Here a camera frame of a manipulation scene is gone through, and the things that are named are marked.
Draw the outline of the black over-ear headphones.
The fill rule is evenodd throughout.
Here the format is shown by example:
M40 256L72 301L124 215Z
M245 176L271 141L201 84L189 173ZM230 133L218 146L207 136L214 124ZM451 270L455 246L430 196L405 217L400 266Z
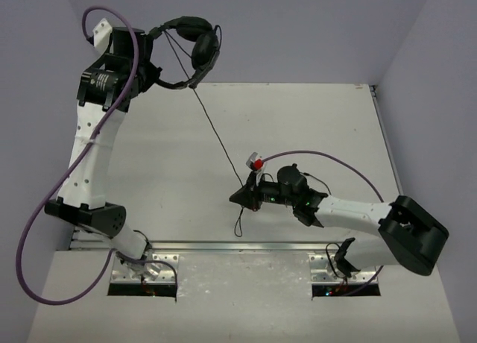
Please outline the black over-ear headphones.
M221 42L217 36L219 26L213 27L207 20L196 16L181 16L152 28L148 33L151 40L158 39L167 30L175 30L183 39L193 42L191 64L195 73L187 81L169 83L161 80L161 69L157 70L155 83L166 89L196 89L198 84L213 69L220 54Z

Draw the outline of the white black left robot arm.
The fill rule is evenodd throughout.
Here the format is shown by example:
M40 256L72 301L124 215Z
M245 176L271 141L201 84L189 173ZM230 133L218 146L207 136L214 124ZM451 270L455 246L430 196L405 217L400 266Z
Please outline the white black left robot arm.
M126 222L126 209L107 202L107 172L113 145L130 102L153 83L152 40L143 30L114 27L105 50L83 71L78 88L72 172L46 214L100 236L120 254L141 260L146 239Z

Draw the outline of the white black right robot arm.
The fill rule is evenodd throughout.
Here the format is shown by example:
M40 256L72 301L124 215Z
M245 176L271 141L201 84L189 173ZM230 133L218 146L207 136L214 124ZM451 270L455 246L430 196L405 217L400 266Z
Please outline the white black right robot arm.
M344 277L385 265L429 276L449 238L449 231L408 196L380 203L336 198L311 188L296 165L282 167L275 181L252 171L229 200L251 211L263 203L284 205L307 227L339 227L370 235L368 240L351 237L339 245L332 264Z

